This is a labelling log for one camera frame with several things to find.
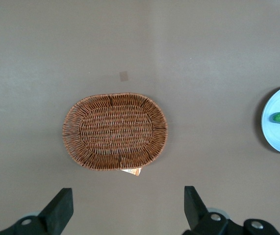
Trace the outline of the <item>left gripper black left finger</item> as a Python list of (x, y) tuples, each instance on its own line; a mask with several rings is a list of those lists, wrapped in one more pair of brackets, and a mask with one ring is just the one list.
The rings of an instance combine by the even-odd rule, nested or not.
[(63, 188), (42, 211), (20, 218), (0, 235), (60, 235), (73, 213), (73, 190)]

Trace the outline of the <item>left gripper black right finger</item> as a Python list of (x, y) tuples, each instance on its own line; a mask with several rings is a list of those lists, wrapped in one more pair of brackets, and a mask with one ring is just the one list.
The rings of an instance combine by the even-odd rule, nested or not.
[(278, 230), (261, 219), (247, 219), (240, 226), (218, 210), (209, 211), (194, 186), (184, 187), (184, 213), (190, 229), (185, 235), (278, 235)]

